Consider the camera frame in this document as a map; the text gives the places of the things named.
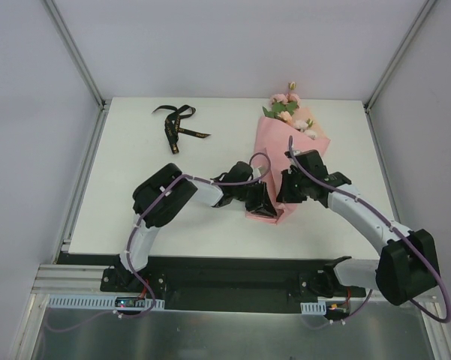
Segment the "pink wrapping paper sheet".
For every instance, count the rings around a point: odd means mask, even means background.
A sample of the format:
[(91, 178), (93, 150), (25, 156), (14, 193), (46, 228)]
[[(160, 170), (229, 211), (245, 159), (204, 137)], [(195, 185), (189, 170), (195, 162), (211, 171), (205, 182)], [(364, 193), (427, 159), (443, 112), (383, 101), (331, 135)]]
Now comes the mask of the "pink wrapping paper sheet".
[(271, 169), (263, 178), (263, 181), (267, 183), (269, 197), (277, 211), (277, 217), (258, 217), (247, 212), (246, 217), (248, 219), (268, 224), (279, 224), (296, 210), (296, 204), (283, 204), (276, 201), (281, 186), (281, 171), (290, 166), (290, 160), (284, 154), (288, 151), (289, 137), (293, 138), (293, 148), (295, 150), (300, 150), (301, 152), (314, 149), (317, 150), (320, 155), (324, 155), (329, 147), (330, 139), (327, 137), (309, 108), (299, 108), (293, 115), (293, 121), (297, 119), (311, 119), (314, 122), (312, 129), (317, 132), (318, 138), (310, 139), (305, 134), (295, 130), (292, 125), (277, 119), (267, 118), (265, 116), (259, 119), (254, 152), (263, 152), (267, 154), (268, 159), (271, 160)]

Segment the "pale pink fake flower stem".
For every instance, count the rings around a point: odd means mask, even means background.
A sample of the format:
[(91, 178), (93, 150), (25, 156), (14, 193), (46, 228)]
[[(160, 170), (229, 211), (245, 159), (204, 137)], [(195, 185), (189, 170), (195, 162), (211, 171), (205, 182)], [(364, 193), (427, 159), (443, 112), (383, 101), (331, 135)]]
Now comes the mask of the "pale pink fake flower stem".
[(303, 134), (305, 134), (308, 138), (315, 140), (318, 138), (318, 134), (315, 130), (312, 129), (314, 122), (309, 118), (305, 119), (297, 119), (293, 121), (293, 128)]

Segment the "peach fake flower stem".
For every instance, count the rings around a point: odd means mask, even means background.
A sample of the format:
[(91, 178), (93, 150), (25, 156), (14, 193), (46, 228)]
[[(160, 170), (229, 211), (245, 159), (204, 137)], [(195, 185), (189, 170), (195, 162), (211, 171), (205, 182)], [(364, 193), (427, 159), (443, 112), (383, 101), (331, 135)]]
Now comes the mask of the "peach fake flower stem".
[(292, 125), (293, 123), (293, 117), (288, 111), (279, 112), (277, 114), (277, 119), (289, 125)]

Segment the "pink fake flower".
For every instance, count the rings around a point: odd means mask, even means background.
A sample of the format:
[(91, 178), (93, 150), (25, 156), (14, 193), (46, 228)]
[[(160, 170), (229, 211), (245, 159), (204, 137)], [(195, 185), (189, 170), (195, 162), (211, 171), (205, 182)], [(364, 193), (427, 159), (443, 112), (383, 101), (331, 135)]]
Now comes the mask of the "pink fake flower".
[(296, 90), (296, 82), (289, 82), (285, 93), (274, 94), (269, 99), (269, 108), (262, 107), (263, 115), (270, 119), (277, 119), (277, 114), (288, 111), (292, 116), (300, 108), (301, 99)]

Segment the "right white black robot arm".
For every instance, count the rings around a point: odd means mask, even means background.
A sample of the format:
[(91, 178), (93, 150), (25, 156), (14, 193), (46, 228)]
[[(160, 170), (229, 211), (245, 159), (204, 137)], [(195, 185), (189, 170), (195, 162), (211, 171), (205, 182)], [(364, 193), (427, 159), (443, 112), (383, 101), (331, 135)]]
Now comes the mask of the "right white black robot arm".
[(413, 231), (369, 205), (341, 172), (328, 172), (316, 150), (286, 151), (290, 166), (282, 170), (277, 201), (318, 201), (355, 228), (376, 250), (378, 259), (342, 256), (326, 263), (312, 281), (317, 293), (339, 296), (348, 287), (378, 290), (393, 305), (402, 305), (438, 285), (440, 269), (434, 239)]

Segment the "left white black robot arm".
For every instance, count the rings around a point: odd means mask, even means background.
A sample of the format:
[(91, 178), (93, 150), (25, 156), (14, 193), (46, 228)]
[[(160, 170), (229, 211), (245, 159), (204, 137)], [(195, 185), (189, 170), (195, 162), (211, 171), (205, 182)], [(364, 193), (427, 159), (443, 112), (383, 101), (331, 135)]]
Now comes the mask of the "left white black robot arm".
[(190, 202), (220, 208), (237, 200), (245, 210), (265, 219), (278, 216), (264, 178), (268, 170), (237, 162), (229, 171), (211, 179), (184, 174), (169, 163), (140, 184), (132, 194), (134, 224), (125, 249), (114, 265), (117, 282), (128, 292), (143, 285), (143, 270), (159, 230), (168, 225)]

